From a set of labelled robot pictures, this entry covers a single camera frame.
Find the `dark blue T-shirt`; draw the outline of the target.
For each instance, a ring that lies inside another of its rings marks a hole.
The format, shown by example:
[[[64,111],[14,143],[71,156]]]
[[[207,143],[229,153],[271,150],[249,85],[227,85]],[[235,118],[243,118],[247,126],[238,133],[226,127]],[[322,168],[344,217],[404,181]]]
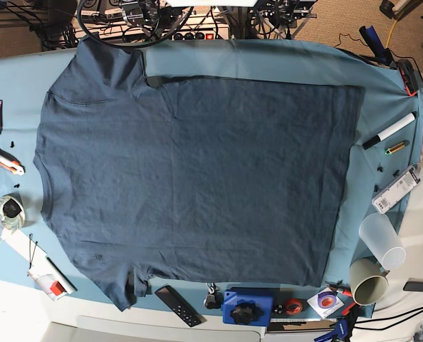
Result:
[[[152,277],[320,286],[364,90],[232,78],[152,87],[82,40],[48,90],[44,222],[120,310]]]

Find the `black key fob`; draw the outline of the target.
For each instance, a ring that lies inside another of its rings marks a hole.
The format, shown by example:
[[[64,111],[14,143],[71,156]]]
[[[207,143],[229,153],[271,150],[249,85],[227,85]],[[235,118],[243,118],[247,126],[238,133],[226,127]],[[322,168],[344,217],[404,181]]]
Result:
[[[207,283],[208,293],[204,300],[204,307],[206,309],[220,309],[222,305],[222,295],[218,291],[215,283]]]

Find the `white power strip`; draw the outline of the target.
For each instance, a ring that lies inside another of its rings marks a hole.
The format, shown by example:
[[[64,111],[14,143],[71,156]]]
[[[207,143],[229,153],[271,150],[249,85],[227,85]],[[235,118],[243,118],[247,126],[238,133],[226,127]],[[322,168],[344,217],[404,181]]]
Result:
[[[123,20],[106,21],[98,17],[95,17],[93,23],[86,23],[85,27],[103,41],[116,45],[157,41],[169,33],[172,34],[172,41],[228,40],[234,37],[224,18],[219,17],[215,11],[194,12],[181,29],[176,26],[162,28],[159,24],[131,28]]]

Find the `black remote control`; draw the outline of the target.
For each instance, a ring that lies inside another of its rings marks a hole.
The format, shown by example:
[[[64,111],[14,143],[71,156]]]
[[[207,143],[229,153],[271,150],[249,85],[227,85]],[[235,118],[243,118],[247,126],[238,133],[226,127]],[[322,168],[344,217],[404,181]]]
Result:
[[[199,314],[170,285],[160,287],[155,291],[155,295],[188,327],[192,328],[203,323]]]

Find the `red tape roll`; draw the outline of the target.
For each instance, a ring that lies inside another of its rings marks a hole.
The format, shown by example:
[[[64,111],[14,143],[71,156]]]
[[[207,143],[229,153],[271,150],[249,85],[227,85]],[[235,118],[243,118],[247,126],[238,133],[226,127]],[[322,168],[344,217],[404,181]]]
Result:
[[[288,299],[285,304],[286,314],[289,316],[295,316],[302,312],[303,305],[299,299]]]

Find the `white packaged box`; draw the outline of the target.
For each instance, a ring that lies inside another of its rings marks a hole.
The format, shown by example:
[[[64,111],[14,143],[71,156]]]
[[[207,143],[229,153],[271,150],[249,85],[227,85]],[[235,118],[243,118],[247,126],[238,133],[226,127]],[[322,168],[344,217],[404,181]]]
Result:
[[[371,201],[377,212],[385,214],[408,195],[421,181],[419,171],[419,163],[411,164],[405,171],[396,176],[386,188],[378,192]]]

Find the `purple disc sleeve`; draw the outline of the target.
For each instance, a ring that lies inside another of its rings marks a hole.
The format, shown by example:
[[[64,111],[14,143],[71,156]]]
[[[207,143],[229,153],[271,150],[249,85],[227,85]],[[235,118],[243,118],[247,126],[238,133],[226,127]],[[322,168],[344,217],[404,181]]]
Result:
[[[308,305],[319,317],[327,318],[338,309],[344,307],[337,293],[330,288],[325,288],[307,300]]]

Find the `gold AA battery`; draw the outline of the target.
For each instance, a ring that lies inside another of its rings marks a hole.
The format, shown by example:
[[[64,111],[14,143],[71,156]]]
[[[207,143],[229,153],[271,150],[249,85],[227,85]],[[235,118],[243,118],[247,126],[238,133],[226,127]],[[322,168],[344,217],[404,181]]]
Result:
[[[389,147],[385,150],[385,154],[386,156],[392,155],[402,149],[405,148],[405,143],[404,142],[399,142],[396,145],[393,145],[392,147]]]

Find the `beige green mug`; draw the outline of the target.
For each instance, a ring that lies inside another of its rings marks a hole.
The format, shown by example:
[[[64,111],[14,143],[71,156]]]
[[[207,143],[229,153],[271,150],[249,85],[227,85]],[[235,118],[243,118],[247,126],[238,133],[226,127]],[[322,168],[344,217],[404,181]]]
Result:
[[[368,306],[375,304],[387,292],[388,271],[370,259],[359,259],[350,266],[350,289],[356,304]]]

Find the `white paper strip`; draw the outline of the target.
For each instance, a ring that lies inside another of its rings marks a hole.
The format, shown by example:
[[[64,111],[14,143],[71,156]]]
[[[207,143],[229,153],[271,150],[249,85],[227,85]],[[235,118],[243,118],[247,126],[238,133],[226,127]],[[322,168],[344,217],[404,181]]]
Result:
[[[32,278],[38,288],[42,289],[53,301],[72,294],[77,288],[59,270],[47,253],[35,242],[32,235],[25,235],[20,229],[2,237],[5,242],[25,260],[28,261],[28,277]]]

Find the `white red syringe package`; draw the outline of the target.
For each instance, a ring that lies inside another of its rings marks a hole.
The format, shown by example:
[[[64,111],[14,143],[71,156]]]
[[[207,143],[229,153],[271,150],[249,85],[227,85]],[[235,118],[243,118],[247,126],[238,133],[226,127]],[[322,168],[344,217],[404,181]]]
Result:
[[[67,294],[63,285],[52,274],[41,275],[28,271],[27,276],[34,281],[36,288],[42,290],[52,301],[56,301]]]

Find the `blue clamp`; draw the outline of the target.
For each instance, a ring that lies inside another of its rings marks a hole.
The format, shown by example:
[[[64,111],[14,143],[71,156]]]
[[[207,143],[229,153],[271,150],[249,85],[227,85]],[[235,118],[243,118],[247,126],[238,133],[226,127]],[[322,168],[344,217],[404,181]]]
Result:
[[[322,336],[314,338],[314,342],[337,342],[337,341],[350,341],[354,323],[347,319],[339,320],[331,332]]]

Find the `white black marker pen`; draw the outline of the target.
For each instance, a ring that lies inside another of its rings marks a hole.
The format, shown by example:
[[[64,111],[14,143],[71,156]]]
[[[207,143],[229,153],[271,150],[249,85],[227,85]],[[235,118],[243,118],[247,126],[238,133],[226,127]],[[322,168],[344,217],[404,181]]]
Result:
[[[366,142],[362,144],[362,147],[364,150],[368,150],[369,148],[373,147],[374,145],[382,142],[383,140],[387,139],[391,135],[394,135],[398,131],[400,131],[402,128],[408,126],[410,123],[414,122],[416,120],[416,114],[414,112],[411,112],[407,115],[405,115],[403,118],[398,120],[397,122],[393,123],[391,126],[385,128]]]

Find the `orange utility knife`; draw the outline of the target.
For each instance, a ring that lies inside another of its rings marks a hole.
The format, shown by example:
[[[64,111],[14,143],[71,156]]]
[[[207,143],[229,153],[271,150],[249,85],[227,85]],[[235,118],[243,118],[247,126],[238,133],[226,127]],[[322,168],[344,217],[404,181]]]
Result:
[[[3,151],[0,148],[0,167],[11,172],[14,175],[24,175],[24,166],[13,155]]]

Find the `black power adapter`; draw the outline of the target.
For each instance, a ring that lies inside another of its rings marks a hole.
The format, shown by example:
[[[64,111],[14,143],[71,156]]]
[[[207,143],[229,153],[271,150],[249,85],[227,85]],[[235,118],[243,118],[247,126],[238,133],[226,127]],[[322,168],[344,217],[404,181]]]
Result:
[[[423,292],[423,281],[407,281],[403,287],[403,291]]]

